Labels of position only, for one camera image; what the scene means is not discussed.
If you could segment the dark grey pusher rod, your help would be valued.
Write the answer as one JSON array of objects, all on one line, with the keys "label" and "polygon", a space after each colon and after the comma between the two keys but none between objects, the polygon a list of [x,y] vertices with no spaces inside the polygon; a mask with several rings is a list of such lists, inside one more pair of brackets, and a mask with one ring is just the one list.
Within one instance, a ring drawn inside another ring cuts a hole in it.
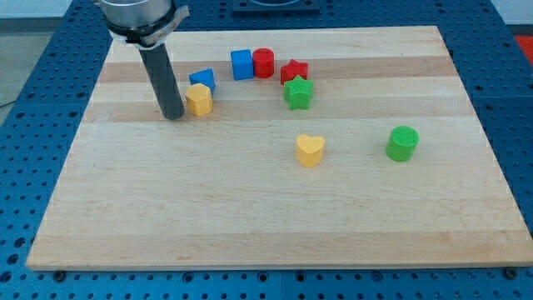
[{"label": "dark grey pusher rod", "polygon": [[168,120],[180,118],[184,114],[184,106],[165,44],[151,50],[140,50],[140,55],[162,116]]}]

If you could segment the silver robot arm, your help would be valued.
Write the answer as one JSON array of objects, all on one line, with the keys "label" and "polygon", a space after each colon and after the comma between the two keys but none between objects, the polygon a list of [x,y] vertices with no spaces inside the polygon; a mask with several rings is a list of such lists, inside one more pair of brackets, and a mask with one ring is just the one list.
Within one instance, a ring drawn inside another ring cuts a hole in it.
[{"label": "silver robot arm", "polygon": [[189,7],[173,0],[100,0],[99,6],[112,38],[138,49],[162,116],[180,118],[184,105],[165,41]]}]

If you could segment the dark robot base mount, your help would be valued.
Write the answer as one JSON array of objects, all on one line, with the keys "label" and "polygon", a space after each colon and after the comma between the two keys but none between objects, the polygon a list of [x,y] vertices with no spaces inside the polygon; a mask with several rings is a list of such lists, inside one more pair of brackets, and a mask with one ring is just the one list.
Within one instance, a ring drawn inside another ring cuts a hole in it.
[{"label": "dark robot base mount", "polygon": [[232,0],[232,14],[316,13],[321,0]]}]

